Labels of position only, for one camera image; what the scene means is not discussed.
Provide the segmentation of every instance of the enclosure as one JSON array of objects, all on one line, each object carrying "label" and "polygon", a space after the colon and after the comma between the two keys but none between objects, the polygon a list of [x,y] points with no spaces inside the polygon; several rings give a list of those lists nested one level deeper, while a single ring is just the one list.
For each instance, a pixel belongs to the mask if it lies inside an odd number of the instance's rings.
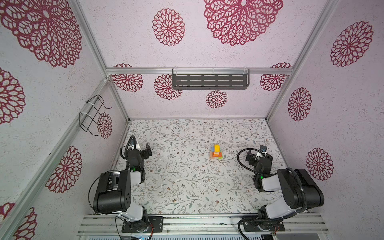
[{"label": "enclosure", "polygon": [[[153,152],[131,192],[165,217],[154,237],[235,238],[242,216],[282,196],[237,162],[265,145],[272,173],[305,169],[325,197],[277,237],[381,238],[383,11],[380,0],[0,0],[0,238],[120,239],[123,223],[87,198],[101,173],[125,169],[131,135]],[[209,158],[214,144],[222,159]]]}]

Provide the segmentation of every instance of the robotic arm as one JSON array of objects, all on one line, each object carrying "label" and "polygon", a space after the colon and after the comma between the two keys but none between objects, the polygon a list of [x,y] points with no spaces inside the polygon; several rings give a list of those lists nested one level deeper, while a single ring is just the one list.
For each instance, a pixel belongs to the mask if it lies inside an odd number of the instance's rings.
[{"label": "robotic arm", "polygon": [[[253,166],[250,169],[240,162],[240,154],[246,150],[246,161]],[[278,169],[277,173],[271,175],[273,157],[266,152],[266,146],[261,145],[260,150],[247,148],[241,150],[237,155],[237,161],[241,166],[255,173],[254,183],[259,192],[273,192],[281,190],[283,196],[271,204],[262,206],[257,216],[243,217],[238,223],[238,229],[243,234],[240,224],[244,225],[246,232],[284,230],[283,219],[293,217],[306,209],[320,207],[324,204],[324,195],[305,169],[292,168]]]},{"label": "robotic arm", "polygon": [[141,150],[136,138],[131,136],[125,146],[124,155],[120,148],[120,156],[126,160],[125,170],[104,172],[93,200],[93,209],[102,214],[116,214],[124,218],[125,225],[137,232],[148,230],[150,222],[146,209],[131,200],[131,186],[145,180],[144,160],[152,156],[149,144]]}]

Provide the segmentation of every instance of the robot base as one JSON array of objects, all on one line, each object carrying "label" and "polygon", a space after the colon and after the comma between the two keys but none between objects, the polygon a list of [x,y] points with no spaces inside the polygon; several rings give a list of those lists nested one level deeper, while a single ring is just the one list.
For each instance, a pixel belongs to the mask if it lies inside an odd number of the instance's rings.
[{"label": "robot base", "polygon": [[285,227],[282,221],[269,221],[265,216],[265,207],[262,206],[258,211],[258,216],[244,216],[243,219],[258,219],[265,220],[265,222],[244,222],[244,230],[246,232],[275,232],[285,231]]},{"label": "robot base", "polygon": [[127,220],[124,220],[121,232],[122,233],[137,233],[137,232],[150,233],[152,231],[152,227],[149,225],[150,223],[153,225],[153,232],[162,232],[163,219],[164,217],[149,217],[147,214],[147,210],[143,208],[142,219],[135,222],[129,222]]}]

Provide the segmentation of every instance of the leaf pattern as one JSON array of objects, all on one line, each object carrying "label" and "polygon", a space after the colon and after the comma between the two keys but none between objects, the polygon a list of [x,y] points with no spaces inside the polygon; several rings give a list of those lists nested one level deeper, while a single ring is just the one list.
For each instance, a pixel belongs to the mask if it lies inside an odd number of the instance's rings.
[{"label": "leaf pattern", "polygon": [[[266,145],[272,173],[286,168],[265,120],[135,120],[131,135],[142,148],[148,142],[153,153],[145,160],[145,182],[132,186],[132,200],[150,214],[254,213],[282,196],[258,192],[253,173],[236,159],[241,149]],[[214,144],[223,159],[209,159]],[[119,159],[116,169],[125,167]]]}]

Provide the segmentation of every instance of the red flower pattern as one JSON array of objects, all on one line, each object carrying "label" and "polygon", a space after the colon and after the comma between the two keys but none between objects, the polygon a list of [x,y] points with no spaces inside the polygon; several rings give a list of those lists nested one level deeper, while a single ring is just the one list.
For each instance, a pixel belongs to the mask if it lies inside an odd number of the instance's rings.
[{"label": "red flower pattern", "polygon": [[5,217],[8,215],[10,210],[13,208],[15,203],[7,202],[6,204],[0,206],[0,224],[5,219]]},{"label": "red flower pattern", "polygon": [[208,29],[221,43],[244,45],[265,33],[283,0],[204,0]]},{"label": "red flower pattern", "polygon": [[333,174],[333,161],[324,149],[314,148],[307,155],[307,168],[319,180],[327,180]]},{"label": "red flower pattern", "polygon": [[331,49],[331,61],[338,67],[356,62],[368,50],[372,42],[372,26],[368,22],[356,22],[336,38]]},{"label": "red flower pattern", "polygon": [[13,235],[14,240],[31,240],[35,235],[35,229],[37,226],[36,221],[37,214],[35,213],[35,208],[31,207],[29,209],[29,214],[24,217],[22,224],[17,228],[15,234]]},{"label": "red flower pattern", "polygon": [[224,91],[214,90],[207,95],[205,102],[211,108],[220,108],[226,104],[227,100],[228,96]]},{"label": "red flower pattern", "polygon": [[[289,63],[278,63],[272,65],[271,68],[290,68],[292,67]],[[283,84],[287,75],[284,74],[264,74],[260,78],[260,86],[268,91],[274,91],[279,89]]]},{"label": "red flower pattern", "polygon": [[184,37],[184,22],[180,14],[173,9],[158,11],[152,21],[156,38],[165,46],[174,46]]},{"label": "red flower pattern", "polygon": [[298,88],[289,98],[288,113],[295,121],[303,120],[310,112],[311,104],[310,92],[306,88]]},{"label": "red flower pattern", "polygon": [[45,186],[55,193],[68,191],[79,179],[82,161],[79,150],[70,146]]},{"label": "red flower pattern", "polygon": [[108,113],[102,113],[97,121],[97,130],[102,138],[108,138],[112,133],[112,120]]},{"label": "red flower pattern", "polygon": [[[133,68],[129,64],[119,63],[115,68]],[[127,92],[139,91],[143,86],[143,78],[141,74],[114,74],[111,75],[113,82]]]},{"label": "red flower pattern", "polygon": [[38,60],[66,68],[79,58],[81,33],[67,1],[0,0],[0,16]]},{"label": "red flower pattern", "polygon": [[172,76],[169,74],[158,76],[153,87],[157,95],[168,100],[178,98],[183,92],[183,90],[175,90],[172,88]]},{"label": "red flower pattern", "polygon": [[0,68],[0,125],[18,118],[25,106],[25,95],[19,81]]}]

